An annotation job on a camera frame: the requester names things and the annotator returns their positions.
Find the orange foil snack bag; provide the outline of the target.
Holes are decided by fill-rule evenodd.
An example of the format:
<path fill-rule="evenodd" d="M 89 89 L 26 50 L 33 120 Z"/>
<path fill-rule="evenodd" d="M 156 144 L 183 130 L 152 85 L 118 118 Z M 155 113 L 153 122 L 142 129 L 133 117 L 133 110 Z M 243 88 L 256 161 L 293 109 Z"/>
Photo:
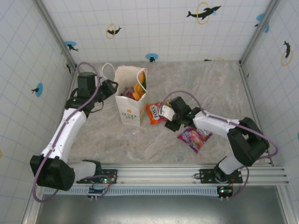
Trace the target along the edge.
<path fill-rule="evenodd" d="M 144 95 L 146 91 L 144 90 L 144 87 L 140 84 L 136 84 L 134 86 L 134 93 L 133 93 L 133 97 L 136 101 L 139 101 L 140 98 Z"/>

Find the small circuit board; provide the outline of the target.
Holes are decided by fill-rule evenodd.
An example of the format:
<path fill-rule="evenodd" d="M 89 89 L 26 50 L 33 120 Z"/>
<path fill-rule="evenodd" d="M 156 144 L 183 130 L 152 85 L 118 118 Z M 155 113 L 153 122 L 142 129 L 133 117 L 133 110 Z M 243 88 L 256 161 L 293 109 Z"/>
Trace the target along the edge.
<path fill-rule="evenodd" d="M 229 199 L 233 195 L 233 187 L 232 186 L 222 186 L 217 187 L 217 193 L 220 200 Z"/>
<path fill-rule="evenodd" d="M 88 190 L 88 195 L 87 197 L 90 200 L 98 200 L 99 198 L 103 197 L 103 195 L 106 192 L 106 187 L 94 187 L 91 186 Z"/>

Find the purple stick snack bag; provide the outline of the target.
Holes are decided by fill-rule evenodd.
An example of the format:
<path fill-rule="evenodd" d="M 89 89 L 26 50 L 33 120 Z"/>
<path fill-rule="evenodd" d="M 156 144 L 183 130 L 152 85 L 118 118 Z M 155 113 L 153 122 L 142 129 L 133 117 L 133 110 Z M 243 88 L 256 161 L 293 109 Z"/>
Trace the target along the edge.
<path fill-rule="evenodd" d="M 122 93 L 122 96 L 125 96 L 135 101 L 139 100 L 139 96 L 133 87 L 126 88 L 125 91 Z"/>

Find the white paper bag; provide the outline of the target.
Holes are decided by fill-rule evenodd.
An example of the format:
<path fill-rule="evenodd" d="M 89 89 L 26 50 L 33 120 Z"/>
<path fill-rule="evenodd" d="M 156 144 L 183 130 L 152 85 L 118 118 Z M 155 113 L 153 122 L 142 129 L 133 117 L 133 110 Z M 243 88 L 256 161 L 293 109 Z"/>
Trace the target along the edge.
<path fill-rule="evenodd" d="M 147 85 L 147 69 L 135 66 L 119 66 L 114 71 L 114 81 L 119 84 L 115 93 L 116 104 L 119 110 L 121 122 L 124 125 L 140 126 L 145 113 L 147 104 L 147 90 L 139 101 L 132 100 L 122 93 L 126 88 L 134 87 L 137 81 L 137 74 L 143 70 L 146 76 Z"/>

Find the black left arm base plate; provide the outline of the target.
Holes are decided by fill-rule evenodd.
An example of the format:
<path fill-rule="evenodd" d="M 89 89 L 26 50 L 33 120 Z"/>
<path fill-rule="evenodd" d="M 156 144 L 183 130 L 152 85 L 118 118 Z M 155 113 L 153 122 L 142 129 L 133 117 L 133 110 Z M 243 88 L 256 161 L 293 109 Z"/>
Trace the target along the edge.
<path fill-rule="evenodd" d="M 79 184 L 83 183 L 98 183 L 98 184 L 109 184 L 109 179 L 111 180 L 112 184 L 115 184 L 117 181 L 117 169 L 102 169 L 99 173 L 95 175 L 104 175 L 102 177 L 93 177 L 91 179 L 81 179 L 77 181 Z"/>

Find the pink purple berry snack bag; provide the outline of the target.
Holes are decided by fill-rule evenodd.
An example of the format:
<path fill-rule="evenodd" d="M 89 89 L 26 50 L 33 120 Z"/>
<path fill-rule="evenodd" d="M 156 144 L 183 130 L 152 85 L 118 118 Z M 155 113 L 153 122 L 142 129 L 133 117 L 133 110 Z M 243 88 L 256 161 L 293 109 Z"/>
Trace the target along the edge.
<path fill-rule="evenodd" d="M 185 142 L 195 153 L 198 153 L 212 135 L 213 134 L 210 131 L 189 127 L 177 138 Z"/>

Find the aluminium side rail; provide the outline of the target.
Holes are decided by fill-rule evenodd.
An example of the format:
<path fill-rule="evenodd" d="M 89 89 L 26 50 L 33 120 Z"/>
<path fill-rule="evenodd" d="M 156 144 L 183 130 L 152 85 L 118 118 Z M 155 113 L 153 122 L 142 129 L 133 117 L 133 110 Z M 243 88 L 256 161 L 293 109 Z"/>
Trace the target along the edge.
<path fill-rule="evenodd" d="M 256 106 L 255 106 L 254 99 L 253 99 L 253 96 L 252 96 L 252 91 L 250 90 L 249 83 L 247 81 L 247 76 L 246 76 L 246 74 L 244 72 L 244 69 L 243 69 L 243 66 L 241 65 L 240 62 L 238 62 L 238 65 L 239 65 L 240 76 L 241 76 L 241 79 L 242 79 L 242 82 L 243 82 L 243 86 L 244 86 L 244 89 L 245 89 L 245 92 L 246 92 L 246 95 L 247 95 L 247 99 L 248 99 L 248 102 L 249 102 L 249 106 L 250 106 L 250 109 L 251 109 L 251 113 L 253 115 L 253 120 L 255 121 L 255 123 L 257 124 L 258 128 L 263 133 L 262 124 L 261 124 L 259 116 L 257 114 Z M 266 156 L 268 156 L 270 154 L 269 153 L 269 149 L 266 150 Z M 274 163 L 273 163 L 273 160 L 272 160 L 271 157 L 267 157 L 265 159 L 262 159 L 262 161 L 267 162 L 267 164 L 270 164 L 271 166 L 274 166 Z"/>

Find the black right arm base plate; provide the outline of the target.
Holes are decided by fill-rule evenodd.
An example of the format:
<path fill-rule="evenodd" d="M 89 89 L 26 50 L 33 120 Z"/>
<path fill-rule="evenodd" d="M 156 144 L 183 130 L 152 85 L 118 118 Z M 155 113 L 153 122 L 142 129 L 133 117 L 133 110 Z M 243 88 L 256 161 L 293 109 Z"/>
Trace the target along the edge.
<path fill-rule="evenodd" d="M 219 168 L 200 169 L 199 179 L 202 184 L 243 183 L 242 174 L 239 170 L 235 170 L 233 173 L 227 175 Z"/>

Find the aluminium mounting rail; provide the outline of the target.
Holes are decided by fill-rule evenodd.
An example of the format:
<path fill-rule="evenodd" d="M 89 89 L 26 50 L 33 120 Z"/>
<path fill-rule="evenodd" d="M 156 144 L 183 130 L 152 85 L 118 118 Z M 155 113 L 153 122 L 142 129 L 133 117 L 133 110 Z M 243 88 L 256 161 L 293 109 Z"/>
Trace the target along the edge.
<path fill-rule="evenodd" d="M 193 175 L 213 164 L 117 164 L 103 163 L 103 169 L 117 169 L 116 186 L 192 186 L 200 185 Z M 263 164 L 249 167 L 247 186 L 288 185 L 283 167 Z"/>

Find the black dolphin blue circle sticker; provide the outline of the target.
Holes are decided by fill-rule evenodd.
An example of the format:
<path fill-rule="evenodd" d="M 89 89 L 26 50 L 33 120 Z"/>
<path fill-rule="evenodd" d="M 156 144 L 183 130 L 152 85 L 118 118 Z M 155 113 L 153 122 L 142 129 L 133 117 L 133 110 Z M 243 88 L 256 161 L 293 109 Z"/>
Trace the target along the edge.
<path fill-rule="evenodd" d="M 31 90 L 32 94 L 34 93 L 37 97 L 41 97 L 43 93 L 43 84 L 38 83 L 37 86 Z"/>
<path fill-rule="evenodd" d="M 150 62 L 153 63 L 158 59 L 159 55 L 156 53 L 148 53 L 145 58 Z"/>

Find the aluminium frame post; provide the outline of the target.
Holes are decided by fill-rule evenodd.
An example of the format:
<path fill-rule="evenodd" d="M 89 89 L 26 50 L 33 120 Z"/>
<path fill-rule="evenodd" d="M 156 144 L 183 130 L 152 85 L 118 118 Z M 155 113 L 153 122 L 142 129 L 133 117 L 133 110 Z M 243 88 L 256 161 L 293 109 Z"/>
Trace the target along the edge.
<path fill-rule="evenodd" d="M 272 16 L 274 15 L 277 7 L 279 6 L 282 0 L 271 0 L 267 10 L 264 13 L 263 18 L 260 20 L 257 30 L 255 31 L 254 35 L 252 36 L 247 48 L 245 49 L 239 64 L 243 67 L 246 62 L 248 61 L 250 55 L 252 54 L 254 47 L 257 45 L 258 41 L 260 40 L 261 36 L 263 35 L 266 27 L 269 25 Z"/>
<path fill-rule="evenodd" d="M 47 25 L 49 31 L 53 35 L 53 38 L 55 39 L 57 45 L 59 46 L 63 56 L 66 59 L 66 63 L 69 65 L 69 67 L 73 70 L 76 69 L 76 63 L 74 59 L 72 58 L 69 48 L 65 44 L 64 40 L 62 39 L 54 21 L 52 20 L 48 10 L 46 9 L 44 3 L 42 0 L 33 0 L 33 3 L 37 10 L 39 11 L 41 17 L 43 18 L 45 24 Z"/>
<path fill-rule="evenodd" d="M 292 204 L 289 199 L 287 189 L 285 186 L 277 186 L 278 197 L 281 204 L 281 209 L 285 224 L 296 224 L 296 218 L 293 213 Z"/>
<path fill-rule="evenodd" d="M 37 202 L 31 193 L 21 224 L 36 224 L 40 207 L 41 203 Z"/>

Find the orange Fox's candy bag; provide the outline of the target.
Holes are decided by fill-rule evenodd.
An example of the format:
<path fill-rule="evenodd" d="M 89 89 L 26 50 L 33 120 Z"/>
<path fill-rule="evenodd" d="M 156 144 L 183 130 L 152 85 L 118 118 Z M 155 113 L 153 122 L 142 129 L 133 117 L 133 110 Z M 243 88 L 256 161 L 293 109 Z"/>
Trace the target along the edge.
<path fill-rule="evenodd" d="M 148 113 L 151 125 L 156 125 L 156 124 L 167 121 L 167 118 L 159 115 L 161 105 L 162 105 L 162 102 L 146 105 L 146 109 L 147 109 L 147 113 Z"/>

